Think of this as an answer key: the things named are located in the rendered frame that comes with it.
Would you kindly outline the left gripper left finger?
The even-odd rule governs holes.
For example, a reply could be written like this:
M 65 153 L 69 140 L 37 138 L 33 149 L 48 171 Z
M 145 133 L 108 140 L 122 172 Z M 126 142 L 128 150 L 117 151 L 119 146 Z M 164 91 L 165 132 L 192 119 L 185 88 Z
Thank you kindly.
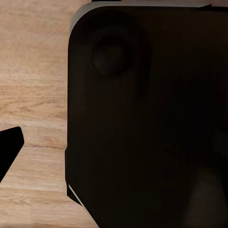
M 23 132 L 19 126 L 0 132 L 0 182 L 23 145 Z

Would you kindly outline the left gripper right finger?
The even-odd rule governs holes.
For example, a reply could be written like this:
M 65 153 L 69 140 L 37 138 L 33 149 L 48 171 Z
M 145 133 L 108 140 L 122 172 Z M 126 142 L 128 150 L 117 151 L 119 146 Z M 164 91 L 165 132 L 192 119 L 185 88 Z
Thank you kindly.
M 213 143 L 228 164 L 228 128 L 217 127 Z

